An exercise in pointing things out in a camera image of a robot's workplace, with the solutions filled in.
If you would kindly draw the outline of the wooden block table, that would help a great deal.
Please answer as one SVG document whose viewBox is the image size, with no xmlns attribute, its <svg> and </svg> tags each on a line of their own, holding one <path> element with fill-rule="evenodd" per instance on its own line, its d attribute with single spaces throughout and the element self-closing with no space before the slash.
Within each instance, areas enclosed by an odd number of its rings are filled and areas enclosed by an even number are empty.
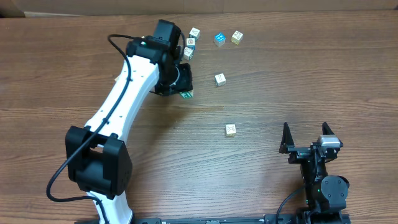
<svg viewBox="0 0 398 224">
<path fill-rule="evenodd" d="M 223 73 L 215 75 L 216 86 L 223 86 L 226 84 L 226 78 Z"/>
</svg>

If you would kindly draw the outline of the wooden block green side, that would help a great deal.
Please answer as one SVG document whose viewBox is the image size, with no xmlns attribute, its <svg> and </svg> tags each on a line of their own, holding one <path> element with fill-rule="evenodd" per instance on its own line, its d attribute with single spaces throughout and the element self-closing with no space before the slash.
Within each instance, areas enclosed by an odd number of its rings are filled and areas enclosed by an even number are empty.
<svg viewBox="0 0 398 224">
<path fill-rule="evenodd" d="M 193 98 L 193 94 L 194 94 L 193 90 L 191 90 L 191 91 L 185 91 L 185 92 L 180 92 L 180 96 L 181 96 L 182 98 L 184 98 L 184 99 Z"/>
</svg>

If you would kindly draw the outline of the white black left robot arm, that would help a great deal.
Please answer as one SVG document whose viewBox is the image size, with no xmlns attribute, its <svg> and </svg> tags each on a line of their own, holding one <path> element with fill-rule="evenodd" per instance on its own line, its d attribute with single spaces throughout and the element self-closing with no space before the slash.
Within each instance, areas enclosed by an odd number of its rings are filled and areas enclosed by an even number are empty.
<svg viewBox="0 0 398 224">
<path fill-rule="evenodd" d="M 133 223 L 126 189 L 132 162 L 126 143 L 134 118 L 149 93 L 191 96 L 192 72 L 182 63 L 185 36 L 173 22 L 159 20 L 153 35 L 129 37 L 120 75 L 109 95 L 84 127 L 65 136 L 68 177 L 92 200 L 96 223 Z"/>
</svg>

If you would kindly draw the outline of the wooden tower base block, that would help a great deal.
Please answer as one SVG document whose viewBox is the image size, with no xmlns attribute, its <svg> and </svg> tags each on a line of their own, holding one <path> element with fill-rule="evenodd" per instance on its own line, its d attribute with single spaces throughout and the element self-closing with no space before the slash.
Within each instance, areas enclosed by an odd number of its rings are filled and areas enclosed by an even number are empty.
<svg viewBox="0 0 398 224">
<path fill-rule="evenodd" d="M 226 136 L 235 136 L 236 135 L 236 125 L 235 124 L 227 124 L 226 125 Z"/>
</svg>

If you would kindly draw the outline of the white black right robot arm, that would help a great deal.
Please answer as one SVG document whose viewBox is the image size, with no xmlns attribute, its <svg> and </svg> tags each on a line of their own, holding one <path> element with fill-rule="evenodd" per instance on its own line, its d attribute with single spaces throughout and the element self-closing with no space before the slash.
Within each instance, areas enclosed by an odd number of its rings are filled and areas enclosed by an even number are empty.
<svg viewBox="0 0 398 224">
<path fill-rule="evenodd" d="M 288 123 L 284 123 L 279 152 L 288 154 L 288 163 L 300 164 L 303 185 L 292 192 L 277 209 L 275 222 L 280 220 L 284 205 L 304 191 L 306 208 L 300 208 L 286 223 L 350 223 L 346 208 L 349 181 L 340 175 L 329 175 L 326 164 L 338 157 L 343 142 L 329 125 L 322 124 L 322 134 L 308 147 L 296 147 Z"/>
</svg>

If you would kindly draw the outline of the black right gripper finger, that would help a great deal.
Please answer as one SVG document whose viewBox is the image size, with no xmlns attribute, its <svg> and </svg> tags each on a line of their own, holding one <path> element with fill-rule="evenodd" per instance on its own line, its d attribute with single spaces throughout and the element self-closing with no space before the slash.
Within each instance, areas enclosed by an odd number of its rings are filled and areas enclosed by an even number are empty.
<svg viewBox="0 0 398 224">
<path fill-rule="evenodd" d="M 292 134 L 287 122 L 283 125 L 282 139 L 280 143 L 279 152 L 281 154 L 288 154 L 292 148 L 295 147 Z"/>
<path fill-rule="evenodd" d="M 323 122 L 322 124 L 322 132 L 323 135 L 334 135 L 334 132 L 331 130 L 327 122 Z"/>
</svg>

